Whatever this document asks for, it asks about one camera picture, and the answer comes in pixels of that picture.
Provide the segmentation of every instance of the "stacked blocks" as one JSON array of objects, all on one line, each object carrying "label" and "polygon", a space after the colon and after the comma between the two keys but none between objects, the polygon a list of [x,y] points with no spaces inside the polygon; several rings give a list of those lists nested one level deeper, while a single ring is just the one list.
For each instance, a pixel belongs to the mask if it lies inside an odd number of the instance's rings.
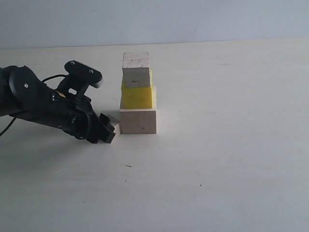
[{"label": "stacked blocks", "polygon": [[122,133],[156,133],[156,89],[152,82],[149,53],[124,53],[122,68]]}]

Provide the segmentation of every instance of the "table surface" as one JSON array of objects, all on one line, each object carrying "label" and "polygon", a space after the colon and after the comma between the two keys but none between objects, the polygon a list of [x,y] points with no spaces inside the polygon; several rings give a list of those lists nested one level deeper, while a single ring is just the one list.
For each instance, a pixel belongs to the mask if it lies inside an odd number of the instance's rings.
[{"label": "table surface", "polygon": [[148,51],[158,103],[158,134],[111,145],[17,120],[0,139],[0,230],[307,231],[308,44],[0,50],[1,67],[26,65],[40,79],[71,59],[100,70],[102,87],[87,95],[115,116],[123,53]]}]

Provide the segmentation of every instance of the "robotic arm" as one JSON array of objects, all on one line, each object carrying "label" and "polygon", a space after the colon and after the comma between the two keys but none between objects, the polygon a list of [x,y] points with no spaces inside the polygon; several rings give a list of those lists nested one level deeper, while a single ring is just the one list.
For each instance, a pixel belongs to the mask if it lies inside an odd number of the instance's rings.
[{"label": "robotic arm", "polygon": [[102,74],[75,60],[66,63],[65,70],[68,75],[44,80],[65,77],[51,89],[26,66],[0,68],[0,117],[10,115],[58,128],[93,144],[99,140],[110,143],[115,136],[110,119],[104,114],[97,116],[91,99],[84,95],[89,86],[100,87]]}]

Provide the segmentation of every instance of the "wooden block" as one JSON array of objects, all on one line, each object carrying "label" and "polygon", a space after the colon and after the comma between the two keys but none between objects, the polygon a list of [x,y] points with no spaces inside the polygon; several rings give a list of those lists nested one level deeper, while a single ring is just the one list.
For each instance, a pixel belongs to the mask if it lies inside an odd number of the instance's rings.
[{"label": "wooden block", "polygon": [[107,117],[111,120],[111,125],[115,128],[114,129],[114,133],[115,133],[115,137],[113,138],[112,142],[115,140],[115,138],[121,133],[120,131],[120,122],[118,119],[114,118],[111,115],[107,115]]},{"label": "wooden block", "polygon": [[153,107],[153,87],[127,88],[122,80],[124,109],[150,109]]},{"label": "wooden block", "polygon": [[122,134],[156,134],[156,89],[153,86],[153,108],[124,109],[120,104],[120,124]]},{"label": "wooden block", "polygon": [[149,53],[124,53],[122,71],[127,88],[149,87],[151,85]]}]

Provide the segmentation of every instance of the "white wall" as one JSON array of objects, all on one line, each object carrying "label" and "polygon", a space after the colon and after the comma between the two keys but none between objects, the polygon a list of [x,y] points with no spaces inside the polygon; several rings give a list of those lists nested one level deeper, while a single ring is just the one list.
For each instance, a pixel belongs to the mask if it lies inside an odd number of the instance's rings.
[{"label": "white wall", "polygon": [[0,48],[309,36],[308,0],[0,0]]}]

